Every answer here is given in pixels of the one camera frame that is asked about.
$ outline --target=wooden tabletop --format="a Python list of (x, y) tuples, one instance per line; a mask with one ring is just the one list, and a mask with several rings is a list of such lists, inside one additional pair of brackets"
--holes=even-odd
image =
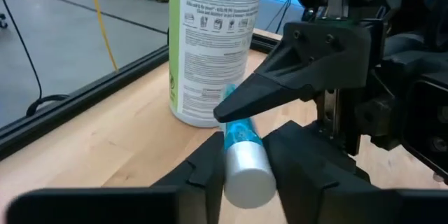
[[(264, 58), (251, 51), (246, 74)], [(306, 125), (315, 118), (312, 102), (294, 101), (257, 115), (255, 123), (264, 136), (288, 120)], [(188, 126), (171, 114), (168, 64), (163, 64), (1, 161), (0, 209), (20, 193), (36, 188), (149, 186), (215, 131)], [(356, 159), (376, 186), (445, 188), (434, 182), (429, 168), (401, 147), (386, 152), (364, 138)], [(220, 223), (285, 220), (278, 197), (245, 211), (223, 198)]]

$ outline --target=black cable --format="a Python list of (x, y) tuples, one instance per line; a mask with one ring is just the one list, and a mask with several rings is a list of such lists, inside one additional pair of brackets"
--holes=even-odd
[(275, 30), (275, 33), (278, 33), (278, 32), (279, 32), (279, 30), (280, 30), (280, 26), (281, 26), (281, 24), (283, 23), (283, 19), (285, 18), (286, 11), (288, 11), (289, 6), (291, 6), (291, 2), (292, 2), (292, 1), (293, 1), (293, 0), (287, 0), (286, 7), (285, 7), (285, 9), (284, 9), (284, 11), (283, 11), (283, 15), (282, 15), (281, 18), (280, 18), (280, 22), (279, 22), (279, 25), (277, 26), (277, 29)]
[(8, 13), (8, 15), (9, 15), (9, 18), (13, 22), (15, 31), (17, 32), (17, 35), (19, 36), (20, 42), (22, 43), (22, 46), (23, 46), (23, 48), (25, 50), (25, 53), (27, 54), (27, 57), (28, 57), (28, 60), (29, 60), (29, 64), (31, 65), (31, 68), (33, 69), (34, 77), (36, 77), (37, 85), (38, 85), (38, 88), (39, 88), (39, 97), (38, 97), (38, 99), (35, 102), (33, 102), (27, 109), (27, 116), (32, 116), (32, 115), (34, 115), (36, 113), (37, 108), (39, 107), (39, 105), (41, 105), (41, 104), (43, 104), (45, 102), (62, 101), (63, 99), (66, 99), (69, 96), (65, 95), (65, 94), (54, 94), (54, 95), (50, 95), (48, 97), (42, 97), (42, 84), (41, 84), (41, 80), (39, 79), (39, 75), (37, 74), (36, 67), (34, 66), (33, 60), (31, 59), (31, 56), (29, 55), (28, 48), (25, 45), (25, 42), (23, 41), (22, 35), (20, 33), (20, 30), (19, 30), (18, 26), (15, 23), (13, 14), (9, 10), (9, 6), (6, 3), (6, 0), (2, 0), (2, 1), (3, 1), (3, 4), (5, 5), (5, 9), (6, 9), (6, 12)]
[(447, 23), (447, 3), (448, 0), (426, 0), (430, 13), (423, 34), (424, 41), (435, 52), (446, 52), (448, 50), (448, 38), (443, 29)]
[(387, 9), (384, 6), (379, 7), (375, 18), (382, 19), (386, 15)]
[(273, 23), (273, 21), (277, 18), (277, 16), (280, 14), (281, 10), (283, 10), (283, 8), (286, 6), (288, 1), (285, 1), (285, 3), (281, 6), (281, 8), (279, 9), (279, 11), (277, 11), (277, 13), (275, 14), (275, 16), (271, 19), (271, 22), (269, 22), (269, 24), (266, 27), (266, 31), (269, 29), (269, 27), (271, 26), (271, 24)]
[(31, 68), (33, 69), (34, 76), (36, 77), (37, 85), (39, 86), (39, 98), (38, 99), (42, 99), (42, 85), (41, 85), (41, 80), (39, 79), (39, 76), (37, 75), (36, 67), (34, 67), (33, 60), (29, 56), (29, 52), (28, 52), (27, 46), (25, 45), (25, 42), (23, 41), (22, 35), (21, 35), (20, 31), (19, 31), (19, 28), (17, 27), (17, 25), (15, 23), (15, 20), (14, 20), (13, 15), (11, 14), (11, 11), (9, 10), (9, 7), (8, 7), (8, 4), (6, 3), (6, 0), (2, 0), (2, 1), (3, 1), (3, 4), (5, 5), (6, 12), (8, 13), (9, 18), (13, 22), (15, 31), (17, 32), (17, 35), (19, 35), (20, 42), (22, 43), (22, 46), (25, 49), (25, 53), (27, 54), (29, 63), (31, 64)]
[(285, 3), (281, 6), (281, 8), (279, 9), (279, 11), (277, 11), (277, 13), (275, 14), (275, 16), (271, 19), (271, 22), (269, 22), (269, 24), (266, 27), (266, 31), (269, 29), (269, 27), (271, 26), (271, 24), (273, 23), (273, 21), (277, 18), (277, 16), (280, 14), (281, 10), (286, 6), (286, 4), (288, 3), (288, 0), (285, 1)]

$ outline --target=concrete floor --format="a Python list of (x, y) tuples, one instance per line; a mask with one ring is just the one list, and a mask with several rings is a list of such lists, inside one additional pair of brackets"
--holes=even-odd
[[(261, 0), (256, 27), (266, 29), (285, 0)], [(113, 71), (92, 0), (7, 0), (43, 86), (43, 95), (69, 94)], [(166, 44), (168, 5), (99, 0), (112, 52), (120, 67)], [(0, 13), (5, 13), (0, 3)], [(285, 22), (299, 20), (293, 1)], [(279, 15), (269, 27), (277, 28)], [(25, 115), (39, 95), (18, 35), (0, 30), (0, 127)]]

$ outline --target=metal stand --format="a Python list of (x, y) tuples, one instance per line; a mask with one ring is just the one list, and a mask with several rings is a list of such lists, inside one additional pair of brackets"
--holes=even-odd
[(5, 14), (0, 13), (0, 29), (8, 28), (8, 23), (5, 20), (6, 20)]

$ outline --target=white plastic container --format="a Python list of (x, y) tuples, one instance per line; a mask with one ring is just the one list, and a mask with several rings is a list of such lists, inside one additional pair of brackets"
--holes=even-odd
[(171, 111), (196, 127), (216, 127), (213, 109), (246, 68), (260, 0), (169, 0)]
[(276, 191), (275, 177), (261, 144), (240, 141), (226, 150), (224, 195), (230, 203), (242, 209), (261, 207)]

